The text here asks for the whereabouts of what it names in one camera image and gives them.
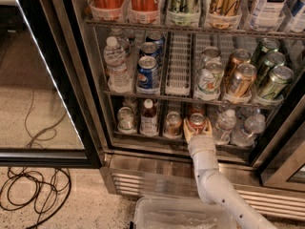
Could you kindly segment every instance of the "white plastic container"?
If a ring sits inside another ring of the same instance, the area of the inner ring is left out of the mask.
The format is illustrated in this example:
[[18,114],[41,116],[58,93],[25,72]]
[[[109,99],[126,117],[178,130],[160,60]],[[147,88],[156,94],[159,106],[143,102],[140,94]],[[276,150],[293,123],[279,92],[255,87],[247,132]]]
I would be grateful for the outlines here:
[[141,198],[136,203],[134,228],[219,228],[235,229],[236,222],[219,205],[199,199]]
[[205,20],[204,20],[204,28],[210,29],[210,28],[218,28],[218,29],[230,29],[230,30],[236,30],[241,16],[242,11],[239,7],[237,15],[235,16],[223,16],[223,15],[216,15],[209,13],[209,7],[211,4],[211,0],[204,0],[204,11],[205,11]]

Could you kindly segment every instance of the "beverage can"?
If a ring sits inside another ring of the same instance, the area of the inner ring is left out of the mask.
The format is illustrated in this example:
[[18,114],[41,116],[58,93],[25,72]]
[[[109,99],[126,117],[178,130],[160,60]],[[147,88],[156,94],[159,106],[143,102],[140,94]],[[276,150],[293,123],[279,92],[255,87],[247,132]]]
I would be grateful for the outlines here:
[[257,67],[261,58],[263,58],[267,52],[278,52],[279,41],[272,38],[263,38],[258,42],[254,54],[251,57],[251,64]]
[[207,117],[200,113],[192,114],[187,122],[188,129],[193,134],[202,134],[208,128]]
[[156,59],[143,56],[138,61],[137,84],[139,88],[156,89],[159,87],[159,70]]
[[154,57],[157,62],[159,62],[159,49],[153,42],[145,42],[142,44],[140,49],[140,57],[151,56]]
[[199,69],[202,69],[206,62],[208,61],[219,61],[221,60],[221,51],[218,47],[206,47],[200,54],[200,66]]
[[265,79],[268,71],[275,66],[282,66],[285,64],[285,55],[281,52],[268,52],[266,56],[260,61],[257,69],[256,86],[259,86]]
[[242,63],[250,63],[251,61],[251,53],[244,49],[236,49],[234,50],[230,56],[228,63],[225,68],[224,81],[225,85],[229,84],[231,75],[233,74],[235,68]]
[[248,92],[256,79],[256,67],[252,64],[240,64],[227,86],[226,93],[233,97],[241,97]]
[[134,115],[132,109],[123,107],[117,113],[118,128],[123,131],[134,129]]
[[198,89],[204,94],[215,94],[221,84],[224,71],[219,61],[208,61],[199,74]]
[[181,136],[182,118],[178,112],[169,112],[164,123],[163,136],[174,138]]
[[286,66],[276,66],[268,72],[267,80],[257,90],[263,99],[275,100],[292,82],[294,72]]

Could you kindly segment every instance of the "plastic bottle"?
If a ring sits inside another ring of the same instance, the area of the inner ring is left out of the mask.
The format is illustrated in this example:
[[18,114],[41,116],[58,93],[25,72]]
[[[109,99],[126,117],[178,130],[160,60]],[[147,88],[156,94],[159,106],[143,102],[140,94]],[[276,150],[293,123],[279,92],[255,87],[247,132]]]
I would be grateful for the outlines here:
[[213,141],[216,145],[225,145],[230,141],[230,133],[236,124],[235,111],[222,112],[213,126]]
[[131,78],[126,65],[126,54],[113,36],[107,38],[104,59],[110,76],[109,85],[111,90],[118,93],[129,92],[132,88]]
[[118,44],[123,47],[127,57],[131,54],[130,40],[122,29],[112,28],[112,30],[109,33],[109,36],[116,37]]
[[141,127],[142,135],[154,136],[158,134],[158,120],[156,107],[151,99],[146,99],[143,103],[141,111]]
[[239,147],[253,145],[258,135],[265,130],[265,125],[265,116],[263,114],[248,117],[241,126],[235,126],[231,133],[231,143]]

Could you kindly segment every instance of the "black cable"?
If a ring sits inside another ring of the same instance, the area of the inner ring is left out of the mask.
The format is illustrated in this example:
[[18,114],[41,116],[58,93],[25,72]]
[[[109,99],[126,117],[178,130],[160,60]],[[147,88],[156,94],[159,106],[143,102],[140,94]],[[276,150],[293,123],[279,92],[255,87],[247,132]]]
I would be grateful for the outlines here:
[[[55,127],[63,121],[64,117],[66,116],[66,112],[63,114],[63,116],[56,121],[54,124],[50,125],[50,127],[44,128],[41,131],[39,131],[36,135],[32,135],[29,131],[27,121],[29,118],[29,115],[32,110],[34,102],[34,92],[32,94],[32,100],[30,104],[29,111],[26,115],[25,118],[25,129],[28,133],[28,135],[31,137],[30,142],[25,145],[25,148],[31,148],[34,144],[38,145],[39,147],[43,148],[43,146],[38,143],[37,141],[47,141],[51,140],[56,137],[57,132],[55,130]],[[54,134],[49,137],[49,138],[39,138],[42,134],[53,131]],[[60,187],[59,183],[59,177],[64,176],[65,182],[64,185]],[[50,218],[52,218],[61,208],[62,206],[66,203],[70,193],[71,193],[71,175],[68,169],[54,169],[54,173],[51,176],[50,181],[45,181],[44,176],[38,172],[38,171],[28,171],[28,168],[23,167],[21,171],[15,172],[12,167],[8,168],[7,172],[7,177],[8,180],[2,185],[1,190],[0,190],[0,207],[5,210],[5,211],[16,211],[20,210],[30,204],[33,203],[33,208],[35,213],[38,215],[37,222],[30,226],[27,227],[28,229],[30,228],[37,228],[38,225],[41,225],[42,223],[46,222]],[[30,182],[33,182],[35,185],[35,191],[33,195],[28,199],[28,201],[23,202],[23,203],[17,203],[11,199],[11,191],[15,186],[18,185],[18,182],[20,182],[21,179],[27,179]],[[43,188],[48,187],[50,189],[49,193],[46,195],[46,198],[42,204],[42,207],[39,208],[39,199],[42,197],[42,190]]]

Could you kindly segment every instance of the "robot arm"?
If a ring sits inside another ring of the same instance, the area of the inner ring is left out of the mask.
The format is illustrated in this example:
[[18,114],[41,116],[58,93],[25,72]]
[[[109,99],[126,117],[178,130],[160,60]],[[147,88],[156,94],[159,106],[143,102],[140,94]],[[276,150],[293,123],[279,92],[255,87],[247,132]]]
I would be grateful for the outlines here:
[[194,175],[200,198],[228,210],[244,229],[276,229],[256,212],[219,172],[214,140],[211,135],[195,135],[189,143]]

